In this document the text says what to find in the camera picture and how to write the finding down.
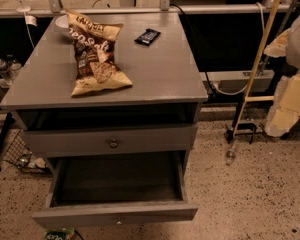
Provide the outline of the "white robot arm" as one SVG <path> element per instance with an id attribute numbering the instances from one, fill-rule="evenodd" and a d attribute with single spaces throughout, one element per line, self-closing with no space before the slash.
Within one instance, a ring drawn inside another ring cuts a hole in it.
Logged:
<path id="1" fill-rule="evenodd" d="M 297 69 L 294 76 L 282 76 L 278 82 L 264 126 L 268 136 L 281 137 L 300 118 L 300 15 L 290 28 L 266 46 L 264 54 L 285 57 L 287 63 Z"/>

